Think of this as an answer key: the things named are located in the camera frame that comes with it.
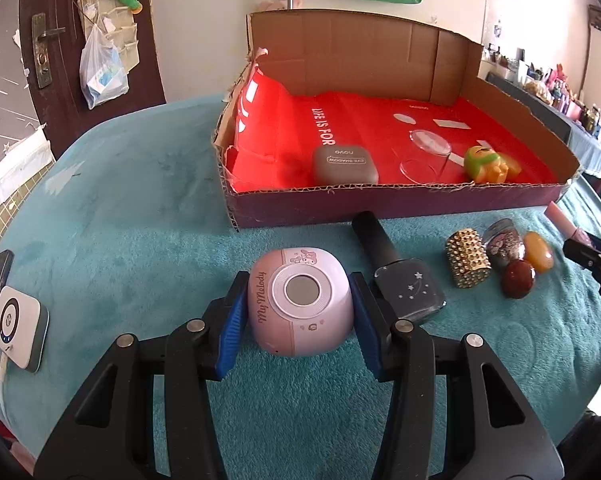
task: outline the door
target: door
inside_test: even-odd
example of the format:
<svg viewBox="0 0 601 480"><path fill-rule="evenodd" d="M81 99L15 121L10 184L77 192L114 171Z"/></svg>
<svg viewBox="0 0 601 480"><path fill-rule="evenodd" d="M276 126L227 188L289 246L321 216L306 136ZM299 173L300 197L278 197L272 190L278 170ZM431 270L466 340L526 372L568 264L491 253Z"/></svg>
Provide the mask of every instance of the door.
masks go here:
<svg viewBox="0 0 601 480"><path fill-rule="evenodd" d="M82 16L76 0L20 0L19 21L23 64L29 69L27 81L34 108L41 123L46 123L45 135L52 151L59 158L65 150L91 127L103 121L136 110L165 103L158 71L154 30L149 0L139 0L144 8L135 14L138 57L140 62L129 72L129 91L116 99L89 110L80 88L80 55L85 46ZM38 86L32 42L32 16L44 12L46 28L65 27L65 32L47 38L52 82Z"/></svg>

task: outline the triangular cutout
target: triangular cutout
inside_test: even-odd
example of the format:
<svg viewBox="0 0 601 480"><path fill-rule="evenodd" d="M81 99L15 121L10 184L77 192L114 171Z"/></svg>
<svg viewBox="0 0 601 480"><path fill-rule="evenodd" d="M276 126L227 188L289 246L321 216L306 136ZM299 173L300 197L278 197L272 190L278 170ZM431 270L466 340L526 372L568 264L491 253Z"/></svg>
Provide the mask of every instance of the triangular cutout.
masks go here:
<svg viewBox="0 0 601 480"><path fill-rule="evenodd" d="M115 365L109 365L105 368L87 395L85 402L78 409L76 413L77 424L93 428L109 426L117 373L118 367Z"/></svg>
<svg viewBox="0 0 601 480"><path fill-rule="evenodd" d="M489 364L483 365L483 380L489 405L489 422L493 428L516 426L525 422L525 415L507 389L498 372Z"/></svg>

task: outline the gold studded cylinder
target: gold studded cylinder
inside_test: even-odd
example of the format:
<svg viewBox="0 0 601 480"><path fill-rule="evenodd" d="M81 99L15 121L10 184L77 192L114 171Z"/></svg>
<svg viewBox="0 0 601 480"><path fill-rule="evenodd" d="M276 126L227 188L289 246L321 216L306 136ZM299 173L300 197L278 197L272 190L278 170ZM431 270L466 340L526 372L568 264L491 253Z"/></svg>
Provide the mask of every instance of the gold studded cylinder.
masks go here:
<svg viewBox="0 0 601 480"><path fill-rule="evenodd" d="M475 229L455 232L447 239L446 250L456 286L470 288L488 278L491 264Z"/></svg>

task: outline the grid pattern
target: grid pattern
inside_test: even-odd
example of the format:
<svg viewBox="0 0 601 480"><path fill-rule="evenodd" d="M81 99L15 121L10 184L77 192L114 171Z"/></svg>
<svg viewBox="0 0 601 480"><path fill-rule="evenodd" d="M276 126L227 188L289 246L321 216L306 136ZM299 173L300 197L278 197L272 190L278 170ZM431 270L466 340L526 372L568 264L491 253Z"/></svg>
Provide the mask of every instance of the grid pattern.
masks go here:
<svg viewBox="0 0 601 480"><path fill-rule="evenodd" d="M20 209L21 205L23 205L25 199L27 199L34 187L36 187L36 184L42 180L45 173L47 173L53 165L54 162L50 162L42 168L42 170L13 192L11 196L0 205L0 239L3 237L8 225L11 223L14 216L16 216L17 211Z"/></svg>

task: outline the metal bolt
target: metal bolt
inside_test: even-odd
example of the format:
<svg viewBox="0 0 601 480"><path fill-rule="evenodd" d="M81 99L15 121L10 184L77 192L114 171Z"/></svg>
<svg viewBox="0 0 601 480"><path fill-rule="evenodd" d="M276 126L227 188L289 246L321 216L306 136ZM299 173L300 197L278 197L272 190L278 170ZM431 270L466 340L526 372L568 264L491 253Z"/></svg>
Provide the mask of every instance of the metal bolt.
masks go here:
<svg viewBox="0 0 601 480"><path fill-rule="evenodd" d="M410 320L408 319L399 319L398 321L395 322L395 329L398 330L398 332L403 332L403 333L410 333L411 330L413 330L413 323L411 323Z"/></svg>
<svg viewBox="0 0 601 480"><path fill-rule="evenodd" d="M202 319L192 319L187 323L189 332L200 332L205 329L205 322Z"/></svg>
<svg viewBox="0 0 601 480"><path fill-rule="evenodd" d="M134 336L132 334L123 334L119 335L116 344L120 348L127 348L128 346L132 346L134 344Z"/></svg>
<svg viewBox="0 0 601 480"><path fill-rule="evenodd" d="M480 348L484 342L484 339L481 338L478 334L469 334L467 336L467 344L469 346L473 346L474 348Z"/></svg>

